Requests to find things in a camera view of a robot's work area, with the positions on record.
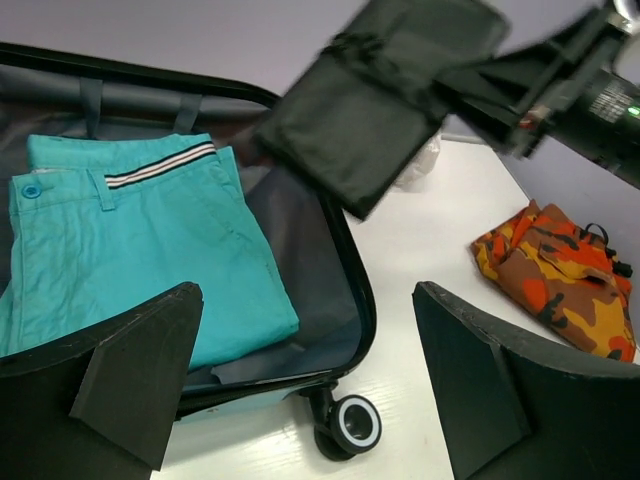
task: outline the camouflage bag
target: camouflage bag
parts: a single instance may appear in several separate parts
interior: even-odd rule
[[[484,276],[577,348],[632,362],[631,266],[606,232],[576,226],[557,206],[535,201],[473,242]]]

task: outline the gray wall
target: gray wall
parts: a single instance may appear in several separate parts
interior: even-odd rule
[[[235,78],[283,93],[364,0],[1,0],[0,41]],[[589,0],[491,0],[513,24],[505,49],[540,38]],[[621,72],[637,81],[640,54]],[[448,129],[469,133],[455,119]],[[601,223],[640,271],[640,192],[555,141],[505,164],[527,193]],[[634,298],[632,315],[640,309]],[[637,317],[640,328],[640,312]]]

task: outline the pants waistband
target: pants waistband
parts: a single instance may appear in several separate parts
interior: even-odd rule
[[[198,147],[213,147],[211,137],[169,135],[153,140],[105,142],[31,135],[27,140],[30,171],[92,169],[105,175],[121,175],[152,166],[166,158]]]
[[[219,152],[209,135],[170,135],[157,140],[103,142],[32,135],[28,139],[31,173],[11,181],[11,213],[99,198],[104,210],[113,198],[146,188],[201,164]]]

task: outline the striped waistband trim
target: striped waistband trim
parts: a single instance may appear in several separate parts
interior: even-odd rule
[[[107,186],[110,190],[126,187],[134,183],[144,182],[151,178],[159,177],[176,168],[188,165],[200,160],[207,155],[216,153],[216,147],[213,142],[203,142],[193,145],[181,152],[174,153],[168,157],[162,158],[157,162],[153,162],[130,172],[118,175],[105,175]]]

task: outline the suitcase wheel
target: suitcase wheel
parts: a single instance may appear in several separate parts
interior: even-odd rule
[[[309,395],[314,416],[314,438],[325,457],[344,462],[372,450],[382,436],[382,422],[374,405],[349,395],[335,401],[329,388]]]

